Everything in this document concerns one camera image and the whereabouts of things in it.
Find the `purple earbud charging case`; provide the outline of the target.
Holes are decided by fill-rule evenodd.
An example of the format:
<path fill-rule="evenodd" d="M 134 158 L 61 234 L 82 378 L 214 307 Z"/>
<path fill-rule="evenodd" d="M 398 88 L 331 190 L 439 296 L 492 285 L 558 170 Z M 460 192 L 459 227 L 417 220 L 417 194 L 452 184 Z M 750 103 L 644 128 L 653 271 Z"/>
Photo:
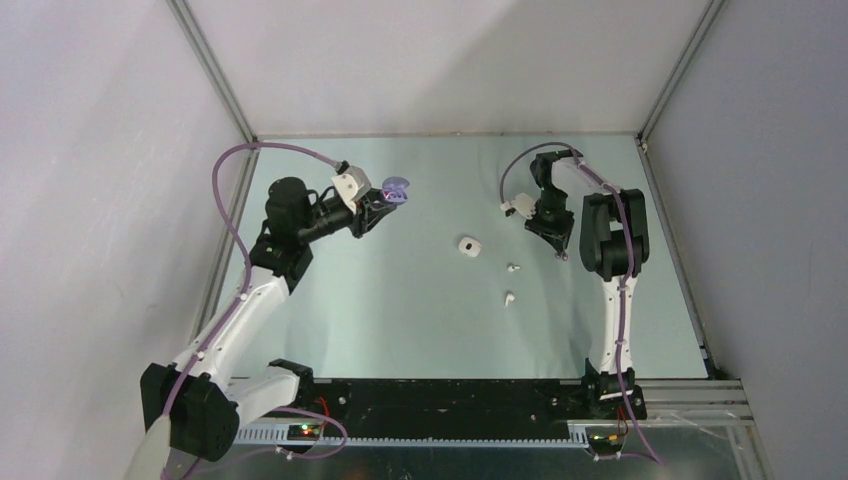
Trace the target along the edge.
<path fill-rule="evenodd" d="M 382 182 L 381 191 L 386 202 L 400 205 L 409 201 L 409 187 L 410 182 L 407 179 L 392 176 Z"/>

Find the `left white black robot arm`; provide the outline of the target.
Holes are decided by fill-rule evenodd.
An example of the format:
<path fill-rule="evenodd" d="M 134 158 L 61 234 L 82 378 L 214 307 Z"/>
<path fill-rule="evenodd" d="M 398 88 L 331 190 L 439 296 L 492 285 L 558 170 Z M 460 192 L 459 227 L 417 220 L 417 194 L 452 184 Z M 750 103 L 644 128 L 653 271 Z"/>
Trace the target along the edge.
<path fill-rule="evenodd" d="M 168 365 L 152 363 L 141 378 L 146 435 L 135 457 L 163 467 L 176 449 L 219 460 L 238 430 L 282 407 L 304 416 L 316 403 L 310 369 L 274 360 L 259 375 L 230 383 L 236 364 L 262 326 L 287 301 L 312 262 L 312 243 L 347 229 L 360 238 L 408 200 L 410 183 L 390 177 L 378 188 L 340 173 L 318 193 L 296 177 L 271 184 L 266 218 L 229 305 Z"/>

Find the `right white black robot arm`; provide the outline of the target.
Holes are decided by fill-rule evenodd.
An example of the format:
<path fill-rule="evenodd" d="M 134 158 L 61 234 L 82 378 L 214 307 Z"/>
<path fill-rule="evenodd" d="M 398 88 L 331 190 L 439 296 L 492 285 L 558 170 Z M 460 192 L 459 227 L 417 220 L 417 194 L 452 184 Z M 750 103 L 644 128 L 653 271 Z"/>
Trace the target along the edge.
<path fill-rule="evenodd" d="M 564 160 L 571 160 L 595 189 L 583 198 L 579 256 L 584 269 L 601 280 L 605 317 L 602 334 L 585 361 L 581 402 L 591 416 L 606 418 L 636 388 L 629 339 L 635 285 L 650 256 L 646 197 L 639 189 L 613 186 L 577 152 L 537 154 L 530 172 L 540 197 L 533 203 L 525 229 L 549 244 L 561 259 L 566 257 L 575 226 L 575 214 L 567 207 L 568 194 L 554 182 L 554 166 Z"/>

